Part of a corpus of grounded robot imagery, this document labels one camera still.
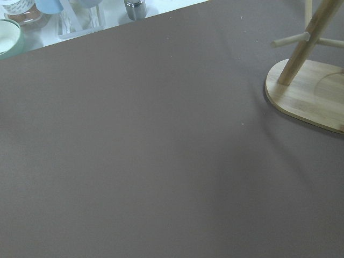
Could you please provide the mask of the mint green bowl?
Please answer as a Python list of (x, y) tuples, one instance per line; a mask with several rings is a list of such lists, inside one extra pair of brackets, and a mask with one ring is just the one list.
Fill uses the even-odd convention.
[(1, 60), (21, 54), (24, 45), (20, 25), (11, 19), (1, 19)]

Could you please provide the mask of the brown table mat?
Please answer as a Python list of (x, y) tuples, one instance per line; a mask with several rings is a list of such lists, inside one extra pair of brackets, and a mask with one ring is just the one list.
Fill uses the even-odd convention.
[(303, 1), (207, 1), (1, 62), (1, 257), (343, 257), (343, 136), (263, 88)]

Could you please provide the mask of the white dish rack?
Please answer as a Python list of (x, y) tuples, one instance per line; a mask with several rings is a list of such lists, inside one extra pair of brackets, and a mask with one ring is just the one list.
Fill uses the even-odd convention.
[(104, 29), (102, 1), (60, 1), (60, 4), (63, 10), (57, 18), (57, 35), (61, 40)]

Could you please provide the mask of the wooden cup storage rack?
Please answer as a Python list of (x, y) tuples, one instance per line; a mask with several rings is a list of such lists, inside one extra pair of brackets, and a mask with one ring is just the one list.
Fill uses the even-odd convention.
[(268, 72), (265, 93), (281, 112), (326, 130), (343, 133), (343, 68), (308, 59), (316, 45), (343, 47), (343, 41), (322, 37), (343, 1), (322, 1), (316, 12), (305, 2), (305, 30), (274, 40), (272, 47), (292, 43), (291, 57)]

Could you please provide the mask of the small steel cup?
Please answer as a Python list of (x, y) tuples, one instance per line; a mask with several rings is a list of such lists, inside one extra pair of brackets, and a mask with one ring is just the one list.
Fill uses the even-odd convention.
[(124, 5), (130, 20), (141, 20), (147, 15), (145, 0), (124, 0)]

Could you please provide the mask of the glass jar with label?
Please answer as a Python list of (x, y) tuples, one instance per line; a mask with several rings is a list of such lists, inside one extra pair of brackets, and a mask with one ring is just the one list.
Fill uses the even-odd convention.
[(6, 19), (14, 20), (19, 25), (44, 26), (50, 19), (49, 15), (37, 9), (34, 0), (1, 0), (1, 10)]

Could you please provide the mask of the light blue cup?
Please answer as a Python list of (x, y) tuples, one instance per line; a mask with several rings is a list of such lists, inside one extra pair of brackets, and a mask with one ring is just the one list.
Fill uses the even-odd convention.
[(37, 9), (48, 15), (60, 13), (63, 10), (59, 0), (35, 0)]

